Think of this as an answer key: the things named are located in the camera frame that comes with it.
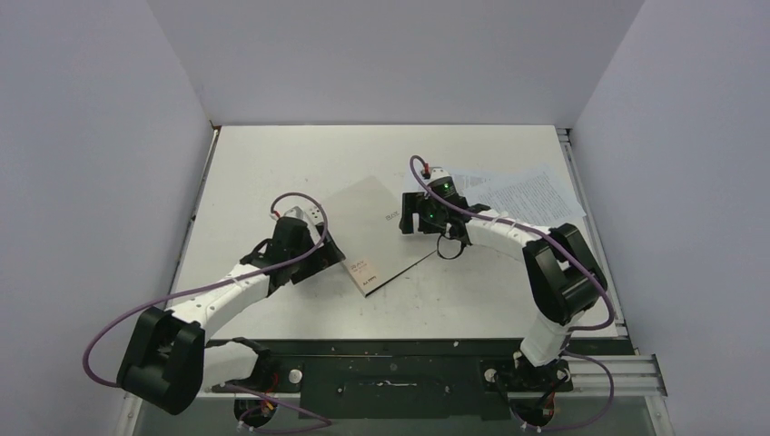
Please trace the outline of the grey and black folder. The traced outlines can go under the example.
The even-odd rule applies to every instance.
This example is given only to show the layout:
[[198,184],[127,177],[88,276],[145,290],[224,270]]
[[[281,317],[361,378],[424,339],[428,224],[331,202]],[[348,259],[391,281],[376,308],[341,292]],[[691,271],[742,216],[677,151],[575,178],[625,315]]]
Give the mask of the grey and black folder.
[[400,200],[376,177],[362,179],[321,201],[343,267],[367,297],[435,253],[430,236],[404,235]]

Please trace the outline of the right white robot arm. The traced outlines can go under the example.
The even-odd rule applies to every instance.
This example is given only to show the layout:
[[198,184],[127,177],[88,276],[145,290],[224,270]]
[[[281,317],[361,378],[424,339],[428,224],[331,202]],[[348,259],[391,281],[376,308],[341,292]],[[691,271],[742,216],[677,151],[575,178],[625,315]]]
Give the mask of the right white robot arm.
[[525,265],[538,315],[514,354],[513,376],[534,390],[549,377],[548,365],[567,347],[578,320],[607,298],[607,280],[578,228],[517,223],[487,205],[468,205],[450,177],[422,192],[401,196],[400,230],[478,245]]

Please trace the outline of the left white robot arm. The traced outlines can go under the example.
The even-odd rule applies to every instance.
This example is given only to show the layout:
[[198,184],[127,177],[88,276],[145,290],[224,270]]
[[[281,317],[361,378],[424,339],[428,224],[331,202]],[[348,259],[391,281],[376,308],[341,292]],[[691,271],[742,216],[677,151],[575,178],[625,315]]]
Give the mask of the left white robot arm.
[[287,283],[297,284],[344,261],[324,223],[282,217],[223,278],[222,286],[140,314],[119,367],[116,384],[177,415],[200,391],[238,382],[259,391],[270,381],[270,352],[242,337],[210,344],[212,336],[246,308]]

